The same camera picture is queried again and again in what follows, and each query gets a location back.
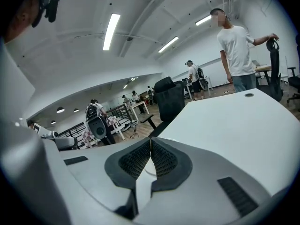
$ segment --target man's hand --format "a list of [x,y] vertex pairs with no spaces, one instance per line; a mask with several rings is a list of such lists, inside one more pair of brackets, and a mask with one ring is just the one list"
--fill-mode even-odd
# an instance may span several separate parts
[[275,34],[275,33],[271,33],[270,35],[269,35],[269,38],[270,39],[275,39],[276,41],[278,41],[279,40],[279,37]]
[[228,82],[230,82],[230,83],[233,82],[233,78],[231,77],[231,74],[230,74],[230,73],[227,74],[227,80],[228,80]]

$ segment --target man in white t-shirt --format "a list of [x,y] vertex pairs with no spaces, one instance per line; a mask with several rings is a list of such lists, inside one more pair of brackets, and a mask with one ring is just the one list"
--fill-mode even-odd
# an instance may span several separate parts
[[187,61],[189,79],[192,81],[194,90],[194,100],[204,99],[204,91],[200,85],[199,78],[197,76],[198,67],[191,61]]
[[211,10],[210,15],[219,27],[223,27],[217,39],[220,43],[221,60],[227,80],[230,83],[233,82],[236,92],[256,88],[255,70],[251,62],[248,43],[257,46],[271,38],[278,40],[278,36],[271,33],[268,36],[253,39],[243,27],[233,26],[223,10],[215,8]]

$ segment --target black shorts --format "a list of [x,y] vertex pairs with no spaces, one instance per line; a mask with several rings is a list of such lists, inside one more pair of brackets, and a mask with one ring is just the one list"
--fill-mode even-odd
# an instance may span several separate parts
[[200,92],[201,90],[203,90],[199,80],[197,80],[196,82],[192,82],[192,85],[193,85],[194,92]]

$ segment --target ceiling light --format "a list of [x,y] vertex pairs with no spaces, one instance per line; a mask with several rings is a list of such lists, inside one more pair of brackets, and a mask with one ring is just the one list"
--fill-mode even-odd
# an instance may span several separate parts
[[105,34],[103,50],[109,50],[109,46],[111,45],[111,41],[113,38],[113,33],[114,30],[116,29],[120,17],[121,16],[118,14],[112,14]]
[[196,22],[196,26],[199,26],[201,23],[204,23],[206,21],[208,21],[209,19],[211,19],[211,15],[208,15],[207,17],[201,19],[200,21]]
[[170,46],[173,42],[175,42],[179,37],[174,37],[170,42],[168,42],[162,49],[160,49],[158,52],[161,53],[164,49],[166,49],[168,46]]
[[63,111],[65,111],[65,109],[63,107],[59,107],[57,110],[56,110],[56,113],[62,113]]

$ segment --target wooden floor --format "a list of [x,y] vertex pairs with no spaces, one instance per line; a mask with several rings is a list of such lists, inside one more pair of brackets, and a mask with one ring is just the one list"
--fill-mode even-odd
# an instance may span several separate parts
[[[232,93],[235,93],[235,90],[234,90],[234,86],[232,84],[230,84],[230,85],[222,86],[222,87],[219,87],[219,88],[215,88],[213,91],[211,91],[211,98],[219,97],[219,96],[226,96],[226,95],[232,94]],[[296,89],[294,89],[293,87],[290,87],[289,88],[289,93],[291,95],[296,93]],[[206,97],[206,99],[209,99],[208,92],[205,92],[205,97]],[[298,109],[300,108],[300,100],[290,101],[290,103],[287,104],[286,100],[287,100],[288,97],[289,97],[288,92],[284,92],[284,96],[283,96],[280,103],[284,107],[286,107],[298,120],[300,120],[300,112],[298,111]],[[187,104],[188,102],[191,102],[191,100],[186,99],[185,103]],[[149,110],[150,114],[154,115],[152,117],[152,121],[154,122],[155,125],[158,126],[162,122],[160,120],[158,106],[157,105],[148,106],[148,110]],[[138,115],[140,120],[143,119],[145,116],[147,116],[147,114]],[[139,123],[136,127],[136,132],[139,136],[136,135],[135,137],[136,138],[138,138],[138,137],[141,137],[141,138],[147,137],[152,131],[153,131],[153,129],[152,129],[152,127],[150,126],[150,124],[148,122],[146,122],[144,124]],[[127,131],[123,132],[123,135],[124,135],[126,140],[130,140],[131,139],[130,136],[133,133],[134,133],[133,128],[130,128]],[[123,141],[119,135],[115,135],[114,138],[115,138],[117,143],[120,143],[120,142]]]

